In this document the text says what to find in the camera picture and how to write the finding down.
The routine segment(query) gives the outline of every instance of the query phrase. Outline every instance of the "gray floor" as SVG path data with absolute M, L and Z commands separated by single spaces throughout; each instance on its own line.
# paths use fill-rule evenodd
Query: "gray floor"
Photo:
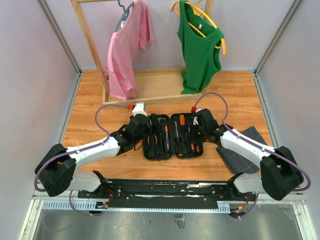
M 227 214 L 186 213 L 185 228 L 181 229 L 177 228 L 174 216 L 174 213 L 106 212 L 100 217 L 85 217 L 71 210 L 44 210 L 34 240 L 302 239 L 291 205 L 257 205 L 241 221 Z

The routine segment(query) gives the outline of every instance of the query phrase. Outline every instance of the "clothing tag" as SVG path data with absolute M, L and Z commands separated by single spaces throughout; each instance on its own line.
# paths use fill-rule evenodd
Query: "clothing tag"
M 125 25 L 126 25 L 126 22 L 122 20 L 121 21 L 121 28 L 123 29 Z

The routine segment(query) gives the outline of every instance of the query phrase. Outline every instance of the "red cable connector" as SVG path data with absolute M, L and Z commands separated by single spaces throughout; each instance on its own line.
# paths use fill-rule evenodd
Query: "red cable connector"
M 192 113 L 195 113 L 196 110 L 197 110 L 197 107 L 196 107 L 196 106 L 192 106 L 192 107 L 191 107 L 191 112 L 192 112 Z

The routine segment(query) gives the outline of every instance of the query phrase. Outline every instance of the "wooden rod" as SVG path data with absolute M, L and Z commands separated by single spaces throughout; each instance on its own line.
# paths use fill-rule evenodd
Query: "wooden rod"
M 214 9 L 215 0 L 206 0 L 204 12 L 211 18 L 212 10 Z
M 96 2 L 110 2 L 110 1 L 116 1 L 116 0 L 76 0 L 78 4 L 82 3 L 96 3 Z
M 96 49 L 96 45 L 95 45 L 95 42 L 94 42 L 94 40 L 92 38 L 92 35 L 91 35 L 91 32 L 90 32 L 90 29 L 89 29 L 89 26 L 88 26 L 84 11 L 82 10 L 81 4 L 78 3 L 78 1 L 79 0 L 71 0 L 71 3 L 72 3 L 72 6 L 74 8 L 75 14 L 76 14 L 76 16 L 78 18 L 78 21 L 80 23 L 80 26 L 82 28 L 82 31 L 83 31 L 84 37 L 86 39 L 86 42 L 87 42 L 87 44 L 89 46 L 89 49 L 91 51 L 91 55 L 92 55 L 92 58 L 94 60 L 96 69 L 100 74 L 100 77 L 101 77 L 102 84 L 104 86 L 105 92 L 106 92 L 106 94 L 108 96 L 110 94 L 109 94 L 109 87 L 107 85 L 107 76 L 106 76 L 106 74 L 104 72 L 104 68 L 102 67 L 102 64 L 101 64 L 101 61 L 100 61 L 100 58 L 99 58 L 99 55 L 98 55 L 98 52 L 97 52 L 97 49 Z

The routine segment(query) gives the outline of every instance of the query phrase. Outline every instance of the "teal hanger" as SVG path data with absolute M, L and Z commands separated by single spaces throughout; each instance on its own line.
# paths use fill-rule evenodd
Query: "teal hanger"
M 118 0 L 118 4 L 119 4 L 120 7 L 123 8 L 124 13 L 122 14 L 122 16 L 121 16 L 121 18 L 120 18 L 120 21 L 119 21 L 118 24 L 116 25 L 116 28 L 115 28 L 114 32 L 118 32 L 118 30 L 119 30 L 119 28 L 120 28 L 120 25 L 121 25 L 121 22 L 128 19 L 129 13 L 130 13 L 130 8 L 131 8 L 135 3 L 132 2 L 127 8 L 125 8 L 124 5 L 121 5 L 120 0 Z

